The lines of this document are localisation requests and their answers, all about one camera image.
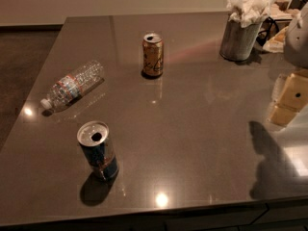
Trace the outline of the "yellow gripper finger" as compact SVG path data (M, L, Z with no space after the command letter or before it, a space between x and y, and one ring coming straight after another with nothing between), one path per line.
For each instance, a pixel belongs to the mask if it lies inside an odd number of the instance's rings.
M272 91L268 120L286 127L308 105L308 72L280 74Z

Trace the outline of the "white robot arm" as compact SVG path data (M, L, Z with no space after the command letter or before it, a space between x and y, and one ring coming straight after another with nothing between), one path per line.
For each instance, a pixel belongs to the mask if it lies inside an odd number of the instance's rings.
M268 121L286 127L308 105L308 6L300 0L299 12L286 30L284 57L295 66L275 82Z

